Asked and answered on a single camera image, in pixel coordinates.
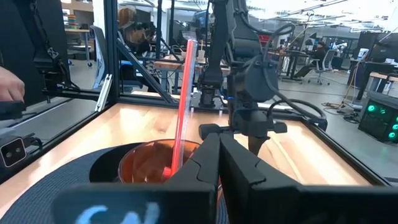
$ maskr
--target cup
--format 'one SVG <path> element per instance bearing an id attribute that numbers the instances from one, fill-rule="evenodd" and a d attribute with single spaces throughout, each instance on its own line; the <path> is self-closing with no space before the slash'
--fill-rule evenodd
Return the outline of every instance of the cup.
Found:
<path id="1" fill-rule="evenodd" d="M 142 143 L 130 150 L 119 163 L 119 179 L 122 183 L 159 184 L 167 180 L 165 168 L 170 168 L 174 139 Z M 199 143 L 183 142 L 183 164 L 199 148 Z"/>
<path id="2" fill-rule="evenodd" d="M 204 59 L 205 59 L 205 51 L 198 50 L 198 60 L 204 60 Z"/>

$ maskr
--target person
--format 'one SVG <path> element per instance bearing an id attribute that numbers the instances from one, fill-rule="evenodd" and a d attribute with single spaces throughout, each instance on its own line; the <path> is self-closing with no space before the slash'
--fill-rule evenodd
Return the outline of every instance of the person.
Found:
<path id="1" fill-rule="evenodd" d="M 308 55 L 312 56 L 312 59 L 319 59 L 318 65 L 319 68 L 322 68 L 322 61 L 326 55 L 326 44 L 322 41 L 319 41 L 317 44 L 316 51 L 307 52 Z M 296 74 L 295 77 L 304 77 L 306 76 L 312 69 L 317 67 L 317 62 L 313 61 L 308 65 L 304 65 Z"/>
<path id="2" fill-rule="evenodd" d="M 131 7 L 124 7 L 118 12 L 119 29 L 128 26 L 136 19 L 136 10 Z M 136 53 L 136 55 L 142 56 L 146 51 L 150 51 L 149 41 L 153 38 L 152 35 L 147 35 L 143 26 L 132 26 L 132 29 L 126 29 L 123 32 L 123 39 L 127 46 Z M 123 55 L 120 57 L 121 60 L 127 60 Z M 154 77 L 155 81 L 160 84 L 160 80 L 156 75 L 158 72 L 153 69 L 153 62 L 147 61 L 146 69 L 148 71 L 153 71 L 151 75 Z M 137 80 L 143 85 L 148 87 L 148 92 L 155 93 L 155 88 L 148 83 L 144 77 L 136 76 L 136 69 L 133 66 L 122 66 L 121 76 L 123 80 Z"/>
<path id="3" fill-rule="evenodd" d="M 134 23 L 136 14 L 137 12 L 134 8 L 125 7 L 120 9 L 118 12 L 119 29 Z M 124 42 L 136 55 L 141 56 L 144 52 L 150 51 L 149 41 L 153 36 L 147 35 L 143 26 L 132 24 L 131 28 L 126 29 L 123 34 Z"/>
<path id="4" fill-rule="evenodd" d="M 24 101 L 25 84 L 9 70 L 0 67 L 0 101 Z"/>

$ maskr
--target office chair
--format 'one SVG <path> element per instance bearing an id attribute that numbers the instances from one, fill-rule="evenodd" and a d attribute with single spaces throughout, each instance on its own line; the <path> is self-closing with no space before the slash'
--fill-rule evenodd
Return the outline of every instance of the office chair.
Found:
<path id="1" fill-rule="evenodd" d="M 328 52 L 326 53 L 325 57 L 323 58 L 322 61 L 322 68 L 319 67 L 319 59 L 310 59 L 311 61 L 315 61 L 317 62 L 317 68 L 314 70 L 315 73 L 318 74 L 317 77 L 310 77 L 308 79 L 308 83 L 311 82 L 311 79 L 317 79 L 317 84 L 322 85 L 322 81 L 326 81 L 324 78 L 322 78 L 322 73 L 323 72 L 328 72 L 328 71 L 332 71 L 333 68 L 331 67 L 331 61 L 333 60 L 333 57 L 335 56 L 336 50 L 328 50 Z"/>
<path id="2" fill-rule="evenodd" d="M 101 28 L 90 26 L 97 49 L 97 72 L 93 89 L 99 89 L 102 81 L 105 79 L 105 68 L 108 65 L 108 54 L 106 53 L 105 35 Z M 142 88 L 143 84 L 134 80 L 123 80 L 123 91 L 131 91 L 134 87 Z"/>

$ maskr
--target human hand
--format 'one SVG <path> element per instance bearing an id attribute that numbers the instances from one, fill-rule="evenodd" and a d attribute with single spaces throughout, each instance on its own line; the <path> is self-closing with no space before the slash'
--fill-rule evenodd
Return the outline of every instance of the human hand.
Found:
<path id="1" fill-rule="evenodd" d="M 24 101 L 25 84 L 13 73 L 0 67 L 0 101 Z"/>

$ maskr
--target red straw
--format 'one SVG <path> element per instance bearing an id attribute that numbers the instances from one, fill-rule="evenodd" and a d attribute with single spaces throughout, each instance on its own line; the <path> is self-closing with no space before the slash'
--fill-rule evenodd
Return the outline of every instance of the red straw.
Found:
<path id="1" fill-rule="evenodd" d="M 182 135 L 182 129 L 185 117 L 184 116 L 185 106 L 187 105 L 186 102 L 187 102 L 187 93 L 189 90 L 189 83 L 190 83 L 190 72 L 191 72 L 190 69 L 193 63 L 192 62 L 193 46 L 194 46 L 194 41 L 188 40 L 187 56 L 185 57 L 185 65 L 184 65 L 183 78 L 182 78 L 180 104 L 178 106 L 177 128 L 175 130 L 171 175 L 174 175 L 182 165 L 182 158 L 180 157 L 182 155 L 180 148 L 182 141 L 181 135 Z"/>

